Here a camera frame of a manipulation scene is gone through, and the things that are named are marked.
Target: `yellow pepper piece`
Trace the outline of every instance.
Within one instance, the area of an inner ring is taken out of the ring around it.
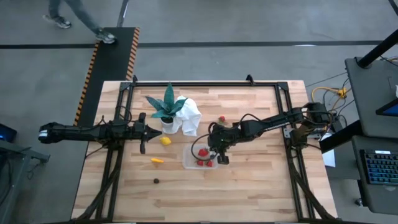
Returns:
[[[172,143],[172,141],[171,141],[168,137],[161,137],[161,138],[160,138],[160,142],[161,142],[164,146],[167,146],[167,145],[169,145],[169,144]]]
[[[150,159],[150,160],[151,160],[152,162],[164,163],[164,161],[161,160],[161,159],[152,158],[152,159]]]

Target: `butcher block tabletop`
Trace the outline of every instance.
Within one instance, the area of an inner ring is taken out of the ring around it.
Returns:
[[[293,107],[306,104],[304,82],[286,82]],[[105,121],[113,119],[119,86],[120,82],[104,82],[95,124],[102,115]],[[146,123],[161,130],[160,119],[150,117],[155,109],[145,96],[163,99],[164,91],[165,87],[134,87],[133,120],[144,112]],[[231,126],[246,113],[261,119],[278,114],[275,90],[271,86],[174,87],[174,94],[175,98],[182,95],[196,102],[202,113],[198,136],[206,134],[209,124],[220,116]],[[159,139],[163,136],[169,137],[172,143],[162,145]],[[184,136],[181,130],[176,134],[163,134],[146,143],[146,154],[139,151],[140,141],[126,141],[114,222],[297,221],[282,129],[268,131],[252,142],[231,147],[227,151],[229,165],[218,165],[215,170],[183,168],[183,149],[196,138]],[[309,141],[318,145],[315,140]],[[206,144],[206,138],[198,144]],[[87,154],[99,147],[99,143],[90,142]],[[106,151],[99,150],[86,159],[72,218],[81,215],[100,190]],[[154,163],[151,158],[162,159],[164,163]],[[336,216],[321,152],[307,147],[303,150],[303,158],[311,191],[327,211]],[[110,190],[103,215],[108,211],[109,195]],[[303,193],[300,198],[306,215]]]

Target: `person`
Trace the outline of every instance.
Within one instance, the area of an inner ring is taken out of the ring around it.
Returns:
[[[66,20],[64,17],[60,16],[59,8],[61,5],[61,1],[65,1],[72,11],[75,13],[77,18],[84,23],[91,31],[94,32],[95,37],[97,40],[103,41],[105,44],[112,44],[116,37],[106,32],[102,29],[94,20],[93,18],[87,13],[83,3],[81,0],[49,0],[49,14],[43,15],[43,19],[47,22],[51,22],[57,25],[59,28],[68,29],[72,26],[72,24]]]

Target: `clear plastic container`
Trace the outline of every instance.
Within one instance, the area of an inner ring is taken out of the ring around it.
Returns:
[[[197,159],[195,159],[192,156],[191,153],[191,146],[192,145],[188,145],[184,147],[184,150],[182,152],[182,166],[184,166],[185,169],[198,169],[198,170],[211,170],[211,169],[217,169],[218,167],[218,163],[217,163],[217,157],[215,157],[214,159],[212,159],[211,161],[213,161],[213,166],[212,167],[208,167],[206,166],[206,162],[203,163],[203,166],[199,166],[197,164]],[[196,144],[193,146],[193,153],[195,155],[198,155],[199,150],[206,148],[208,149],[207,145],[203,145],[203,144]],[[214,155],[216,154],[215,152],[209,152],[209,154],[205,157],[200,157],[201,159],[209,159],[210,155]]]

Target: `computer keyboard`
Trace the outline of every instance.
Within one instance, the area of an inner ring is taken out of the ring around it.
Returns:
[[[398,185],[398,152],[361,150],[361,155],[369,184]]]

